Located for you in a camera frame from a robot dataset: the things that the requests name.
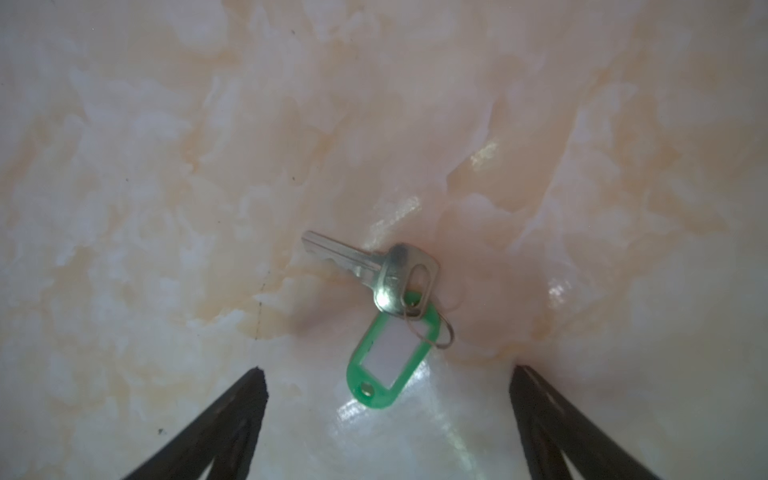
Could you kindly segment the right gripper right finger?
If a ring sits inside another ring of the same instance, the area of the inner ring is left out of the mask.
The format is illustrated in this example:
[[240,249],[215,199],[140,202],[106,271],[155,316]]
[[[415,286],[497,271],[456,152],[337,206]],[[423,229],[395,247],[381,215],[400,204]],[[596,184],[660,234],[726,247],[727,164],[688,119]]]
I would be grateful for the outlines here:
[[655,479],[647,469],[567,400],[536,370],[517,365],[510,401],[533,479]]

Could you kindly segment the green tag with silver key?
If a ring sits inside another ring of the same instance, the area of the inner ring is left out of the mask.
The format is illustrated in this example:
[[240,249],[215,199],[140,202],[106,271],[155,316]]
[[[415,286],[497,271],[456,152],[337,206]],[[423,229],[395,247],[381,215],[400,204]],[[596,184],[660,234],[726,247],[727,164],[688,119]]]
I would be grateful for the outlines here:
[[365,251],[314,231],[303,233],[302,244],[372,291],[378,314],[350,357],[346,381],[365,407],[390,407],[429,352],[455,341],[452,324],[431,301],[438,261],[407,243],[385,252]]

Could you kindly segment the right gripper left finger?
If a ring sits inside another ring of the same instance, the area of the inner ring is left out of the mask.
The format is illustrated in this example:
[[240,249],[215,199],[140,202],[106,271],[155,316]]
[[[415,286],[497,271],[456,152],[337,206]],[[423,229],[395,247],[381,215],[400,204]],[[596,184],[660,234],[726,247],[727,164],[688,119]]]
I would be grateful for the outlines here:
[[269,394],[265,374],[247,371],[129,479],[245,479]]

